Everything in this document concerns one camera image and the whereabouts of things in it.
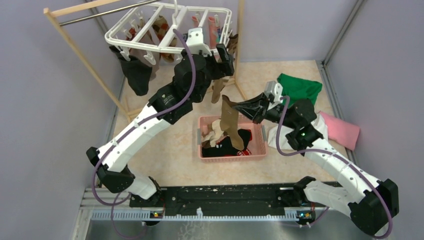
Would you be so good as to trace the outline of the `white plastic clip hanger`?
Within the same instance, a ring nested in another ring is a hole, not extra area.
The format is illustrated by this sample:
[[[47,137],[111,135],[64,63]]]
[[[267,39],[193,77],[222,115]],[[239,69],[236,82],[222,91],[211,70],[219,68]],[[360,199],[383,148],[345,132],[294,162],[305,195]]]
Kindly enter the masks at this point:
[[[193,54],[214,56],[227,49],[232,35],[233,12],[225,7],[185,6],[173,3],[138,3],[129,9],[104,35],[105,41],[118,48],[124,59],[130,51],[145,52],[144,58],[156,65],[157,55],[178,61],[183,47],[175,30],[180,30],[183,43]]]

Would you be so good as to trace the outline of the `plain tan brown sock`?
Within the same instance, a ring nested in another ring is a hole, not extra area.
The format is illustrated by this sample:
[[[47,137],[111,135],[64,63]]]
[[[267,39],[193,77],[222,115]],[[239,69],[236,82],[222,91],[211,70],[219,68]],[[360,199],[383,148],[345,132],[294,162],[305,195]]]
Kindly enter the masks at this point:
[[[216,104],[220,97],[221,97],[221,91],[226,86],[225,83],[227,83],[229,80],[226,78],[220,78],[213,82],[212,86],[212,96],[211,96],[211,103]]]

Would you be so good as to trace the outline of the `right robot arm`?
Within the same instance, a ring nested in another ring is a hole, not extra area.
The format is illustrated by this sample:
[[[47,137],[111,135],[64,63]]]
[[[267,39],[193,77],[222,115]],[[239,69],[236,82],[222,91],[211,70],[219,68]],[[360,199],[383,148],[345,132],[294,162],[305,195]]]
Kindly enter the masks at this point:
[[[399,212],[398,186],[390,179],[380,180],[340,154],[312,124],[317,118],[313,103],[303,98],[290,104],[288,96],[276,99],[266,94],[230,107],[259,124],[264,120],[279,128],[290,128],[285,136],[293,155],[311,160],[338,183],[331,186],[306,176],[294,186],[293,200],[299,206],[318,203],[349,217],[363,233],[375,239],[387,238],[393,218]]]

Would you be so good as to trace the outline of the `pink sock with teal spots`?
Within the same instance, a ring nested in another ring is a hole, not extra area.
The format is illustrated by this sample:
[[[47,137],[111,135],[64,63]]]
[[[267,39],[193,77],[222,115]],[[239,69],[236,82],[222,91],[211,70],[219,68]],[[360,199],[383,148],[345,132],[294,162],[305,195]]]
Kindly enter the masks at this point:
[[[221,26],[218,15],[208,17],[208,31],[209,31],[209,48],[211,50],[216,48],[216,45],[221,40]]]

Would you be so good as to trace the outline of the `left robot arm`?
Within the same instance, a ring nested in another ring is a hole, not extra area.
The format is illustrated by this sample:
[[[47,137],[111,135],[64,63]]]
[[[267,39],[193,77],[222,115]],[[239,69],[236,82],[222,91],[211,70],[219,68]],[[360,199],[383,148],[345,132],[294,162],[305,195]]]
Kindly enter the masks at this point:
[[[111,193],[128,191],[149,207],[160,202],[158,184],[151,177],[135,176],[128,162],[158,133],[190,113],[194,103],[202,102],[212,81],[234,74],[234,59],[226,46],[218,43],[216,49],[220,61],[213,54],[204,55],[201,50],[186,47],[181,62],[174,67],[172,81],[161,87],[115,138],[86,151],[95,168],[93,176]]]

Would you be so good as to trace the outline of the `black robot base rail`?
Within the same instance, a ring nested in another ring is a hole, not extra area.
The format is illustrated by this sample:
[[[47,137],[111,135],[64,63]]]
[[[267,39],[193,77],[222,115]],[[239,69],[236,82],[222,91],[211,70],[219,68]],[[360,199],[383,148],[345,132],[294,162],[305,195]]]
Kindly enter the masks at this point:
[[[314,221],[326,207],[301,203],[294,183],[169,186],[161,189],[158,202],[119,197],[110,207],[98,202],[86,189],[81,208],[92,211],[93,220],[141,221],[149,226],[160,222],[300,222]]]

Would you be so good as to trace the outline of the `brown striped sock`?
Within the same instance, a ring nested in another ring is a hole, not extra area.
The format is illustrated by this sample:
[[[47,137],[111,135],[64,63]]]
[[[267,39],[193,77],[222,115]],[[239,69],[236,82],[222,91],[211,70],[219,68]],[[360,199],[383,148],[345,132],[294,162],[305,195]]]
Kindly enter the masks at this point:
[[[235,35],[230,35],[230,37],[228,38],[228,44],[227,44],[227,50],[228,53],[231,56],[234,56],[234,54],[237,51],[237,47],[238,47],[238,41],[239,41],[239,34],[235,34]]]

